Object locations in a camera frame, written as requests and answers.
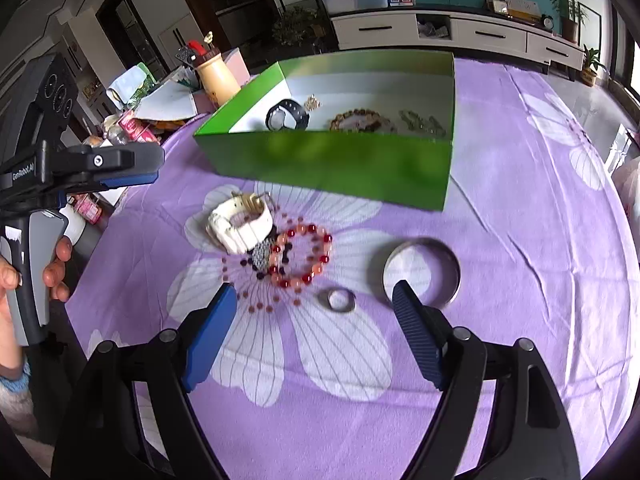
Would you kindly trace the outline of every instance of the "silver bangle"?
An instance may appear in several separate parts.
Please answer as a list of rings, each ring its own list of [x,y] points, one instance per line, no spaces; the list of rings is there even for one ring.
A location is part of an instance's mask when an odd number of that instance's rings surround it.
[[[443,301],[443,302],[441,302],[439,304],[430,305],[430,306],[434,306],[436,308],[444,308],[444,307],[446,307],[449,303],[453,302],[453,300],[456,299],[456,296],[458,295],[458,291],[460,290],[460,281],[461,281],[461,278],[462,278],[462,272],[460,270],[460,262],[458,261],[458,258],[456,257],[454,252],[451,250],[451,248],[447,244],[445,244],[444,242],[441,242],[440,240],[437,240],[436,238],[429,238],[429,237],[414,238],[413,240],[408,240],[406,242],[401,243],[400,245],[398,245],[398,247],[396,247],[393,250],[393,252],[386,259],[385,268],[382,270],[382,289],[385,291],[385,295],[386,295],[386,298],[389,301],[389,304],[393,304],[393,301],[389,297],[389,295],[386,293],[386,289],[385,289],[385,273],[386,273],[386,270],[389,268],[389,265],[391,264],[391,261],[396,256],[398,256],[398,254],[400,254],[406,248],[412,247],[412,246],[423,246],[423,247],[427,247],[428,249],[434,249],[435,248],[435,249],[438,249],[438,250],[441,250],[442,252],[444,252],[451,259],[451,261],[453,263],[453,266],[456,269],[456,286],[453,288],[452,293],[450,294],[450,296],[445,301]]]
[[[332,298],[338,292],[343,292],[343,291],[347,293],[347,296],[349,298],[349,302],[344,307],[336,307],[335,306],[335,300],[332,303]],[[353,291],[349,290],[348,288],[343,288],[343,287],[330,288],[326,292],[326,303],[327,303],[327,305],[329,307],[329,310],[331,310],[333,312],[337,312],[338,314],[348,314],[350,312],[353,312],[355,310],[355,308],[356,308],[356,295],[353,293]]]

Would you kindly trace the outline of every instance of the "fingernail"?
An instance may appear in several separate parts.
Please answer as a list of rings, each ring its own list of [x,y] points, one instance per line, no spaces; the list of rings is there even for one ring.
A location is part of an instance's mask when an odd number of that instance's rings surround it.
[[[9,286],[18,284],[18,273],[13,269],[5,269],[2,271],[2,280]]]

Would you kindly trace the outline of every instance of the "person's hand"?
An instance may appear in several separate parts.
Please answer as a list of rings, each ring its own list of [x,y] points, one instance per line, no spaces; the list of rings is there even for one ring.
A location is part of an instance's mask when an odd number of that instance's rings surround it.
[[[69,289],[62,280],[65,277],[65,263],[71,258],[71,241],[66,236],[56,244],[56,259],[45,267],[42,279],[50,288],[51,299],[66,301]],[[18,286],[18,272],[0,257],[0,376],[8,379],[18,378],[22,373],[22,348],[14,336],[14,324],[11,320],[9,303],[6,298],[8,290]]]

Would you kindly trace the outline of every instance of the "white wall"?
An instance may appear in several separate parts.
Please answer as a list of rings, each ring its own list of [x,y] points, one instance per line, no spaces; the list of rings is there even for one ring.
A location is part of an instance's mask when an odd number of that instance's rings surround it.
[[[174,66],[175,52],[167,52],[159,36],[175,22],[190,13],[185,0],[132,0],[156,47],[169,67]]]
[[[125,71],[125,67],[95,17],[95,11],[87,9],[69,20],[68,25],[95,75],[108,88]]]
[[[85,0],[22,0],[0,35],[0,96],[24,71],[24,64],[41,56],[62,37],[61,23],[78,13]],[[58,20],[67,15],[67,20]]]

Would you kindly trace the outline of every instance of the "table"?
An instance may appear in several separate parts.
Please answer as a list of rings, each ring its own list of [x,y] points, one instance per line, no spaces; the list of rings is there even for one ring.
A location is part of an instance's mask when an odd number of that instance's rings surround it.
[[[103,338],[147,341],[205,306],[222,280],[234,283],[238,314],[210,378],[190,394],[231,478],[400,477],[439,393],[420,376],[379,272],[395,243],[425,235],[462,266],[450,323],[485,341],[531,338],[568,412],[582,473],[603,455],[638,386],[640,270],[598,155],[540,75],[456,60],[442,213],[218,176],[191,138],[201,123],[165,144],[155,184],[128,191],[67,309],[91,352]],[[268,190],[280,229],[303,221],[332,233],[326,272],[300,295],[258,280],[204,233],[207,213],[238,190]],[[296,238],[291,257],[313,243]],[[428,286],[420,258],[408,273],[418,291]],[[349,317],[318,303],[335,283],[358,295]],[[139,393],[145,433],[161,449]],[[491,405],[487,383],[460,471],[479,456]]]

